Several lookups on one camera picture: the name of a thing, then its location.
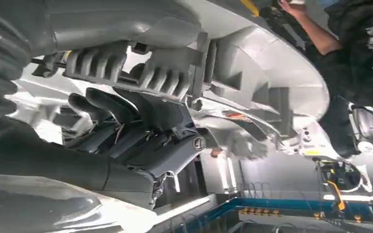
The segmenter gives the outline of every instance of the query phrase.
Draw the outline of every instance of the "hand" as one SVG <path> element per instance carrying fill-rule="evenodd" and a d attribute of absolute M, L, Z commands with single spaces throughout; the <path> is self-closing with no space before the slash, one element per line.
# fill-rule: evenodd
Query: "hand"
<path fill-rule="evenodd" d="M 299 4 L 289 4 L 288 0 L 277 0 L 278 4 L 282 7 L 282 9 L 288 14 L 297 17 L 306 16 L 306 6 L 299 5 Z"/>

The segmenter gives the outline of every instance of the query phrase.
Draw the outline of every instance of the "yellow handle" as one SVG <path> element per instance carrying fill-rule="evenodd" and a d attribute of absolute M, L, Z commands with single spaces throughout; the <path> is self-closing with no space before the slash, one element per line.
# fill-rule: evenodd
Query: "yellow handle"
<path fill-rule="evenodd" d="M 244 4 L 244 6 L 250 10 L 255 17 L 259 16 L 259 10 L 258 8 L 253 4 L 252 0 L 241 0 L 241 3 Z"/>
<path fill-rule="evenodd" d="M 337 193 L 337 196 L 339 198 L 338 209 L 339 210 L 345 210 L 345 203 L 341 198 L 341 192 L 339 191 L 337 185 L 332 181 L 327 181 L 327 182 L 334 187 L 335 192 Z"/>

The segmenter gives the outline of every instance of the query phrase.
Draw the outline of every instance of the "man's arm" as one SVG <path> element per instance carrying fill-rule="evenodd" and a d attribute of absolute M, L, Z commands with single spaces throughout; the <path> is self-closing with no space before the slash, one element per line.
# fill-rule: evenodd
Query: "man's arm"
<path fill-rule="evenodd" d="M 278 1 L 282 9 L 294 16 L 299 22 L 322 55 L 342 48 L 339 41 L 332 34 L 320 27 L 306 14 L 305 5 L 291 5 L 288 3 L 288 0 Z"/>

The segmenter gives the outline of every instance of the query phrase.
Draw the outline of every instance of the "fluorescent light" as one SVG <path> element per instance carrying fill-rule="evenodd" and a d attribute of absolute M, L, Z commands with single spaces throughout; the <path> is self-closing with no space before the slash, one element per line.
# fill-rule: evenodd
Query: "fluorescent light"
<path fill-rule="evenodd" d="M 358 195 L 341 195 L 342 200 L 349 201 L 364 201 L 369 202 L 373 200 L 373 196 L 358 196 Z M 334 195 L 324 195 L 324 200 L 335 200 Z"/>
<path fill-rule="evenodd" d="M 227 161 L 228 161 L 229 174 L 231 175 L 232 187 L 236 188 L 237 187 L 237 180 L 235 179 L 234 167 L 232 166 L 232 159 L 227 158 Z"/>
<path fill-rule="evenodd" d="M 179 186 L 179 179 L 178 179 L 178 175 L 174 175 L 174 183 L 175 183 L 175 191 L 177 193 L 180 193 L 181 192 L 181 188 Z"/>
<path fill-rule="evenodd" d="M 226 180 L 225 158 L 223 156 L 219 156 L 217 158 L 217 165 L 218 165 L 218 170 L 220 171 L 222 188 L 223 189 L 228 189 L 229 185 L 228 185 L 228 182 Z"/>
<path fill-rule="evenodd" d="M 157 219 L 156 219 L 156 223 L 155 224 L 158 224 L 158 223 L 161 223 L 163 221 L 166 221 L 172 217 L 175 217 L 177 215 L 180 215 L 188 210 L 191 210 L 197 206 L 200 206 L 202 204 L 205 204 L 207 202 L 209 202 L 210 199 L 208 197 L 205 197 L 205 198 L 201 198 L 201 199 L 197 199 L 197 200 L 193 200 L 185 205 L 182 205 L 178 208 L 175 208 L 173 210 L 170 210 L 166 213 L 163 213 L 161 215 L 158 215 Z"/>

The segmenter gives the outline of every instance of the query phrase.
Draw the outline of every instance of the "black t-shirt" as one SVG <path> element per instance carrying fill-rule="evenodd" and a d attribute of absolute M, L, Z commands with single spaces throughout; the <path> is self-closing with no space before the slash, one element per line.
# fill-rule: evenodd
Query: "black t-shirt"
<path fill-rule="evenodd" d="M 343 46 L 318 62 L 328 89 L 355 104 L 373 106 L 373 0 L 340 0 L 326 12 L 328 26 Z"/>

